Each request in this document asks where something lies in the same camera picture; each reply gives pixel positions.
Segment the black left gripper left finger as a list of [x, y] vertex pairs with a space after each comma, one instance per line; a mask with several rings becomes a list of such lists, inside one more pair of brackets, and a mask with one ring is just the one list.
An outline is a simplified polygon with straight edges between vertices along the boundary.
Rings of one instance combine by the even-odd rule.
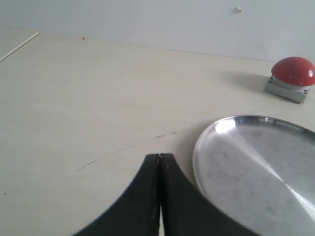
[[123, 194], [77, 236], [157, 236], [159, 155], [148, 154]]

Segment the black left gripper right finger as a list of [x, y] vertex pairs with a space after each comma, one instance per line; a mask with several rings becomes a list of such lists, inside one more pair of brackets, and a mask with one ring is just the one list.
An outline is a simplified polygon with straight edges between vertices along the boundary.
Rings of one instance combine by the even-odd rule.
[[166, 236], [255, 236], [211, 204], [171, 153], [160, 155], [160, 205]]

